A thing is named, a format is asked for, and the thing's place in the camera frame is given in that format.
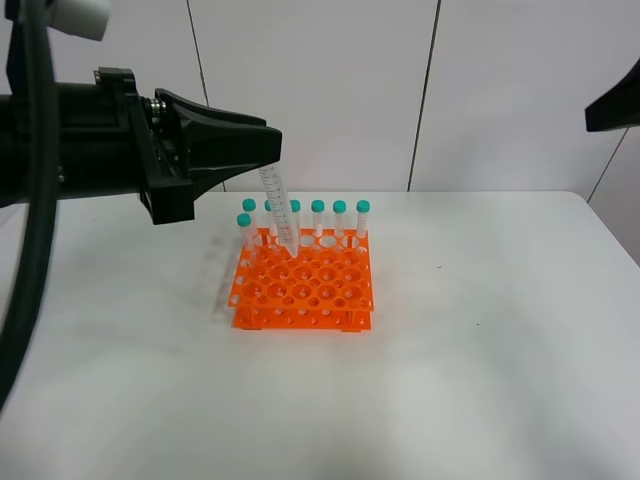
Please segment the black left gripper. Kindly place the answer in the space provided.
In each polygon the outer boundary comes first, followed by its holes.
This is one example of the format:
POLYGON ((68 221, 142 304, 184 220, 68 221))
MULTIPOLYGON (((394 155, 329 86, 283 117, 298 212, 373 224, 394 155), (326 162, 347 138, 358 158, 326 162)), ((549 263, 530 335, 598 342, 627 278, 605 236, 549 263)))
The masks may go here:
POLYGON ((191 221, 193 196, 281 158, 282 133, 264 119, 166 89, 142 97, 129 69, 101 67, 94 79, 57 85, 60 199, 136 193, 153 224, 191 221))

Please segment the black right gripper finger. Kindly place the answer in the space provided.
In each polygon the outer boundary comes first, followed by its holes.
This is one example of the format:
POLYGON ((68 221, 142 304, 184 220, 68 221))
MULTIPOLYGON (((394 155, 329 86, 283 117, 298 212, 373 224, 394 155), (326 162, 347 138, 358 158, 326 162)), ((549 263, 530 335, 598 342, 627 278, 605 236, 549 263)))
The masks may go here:
POLYGON ((609 91, 585 109, 587 132, 605 132, 639 126, 640 61, 609 91))

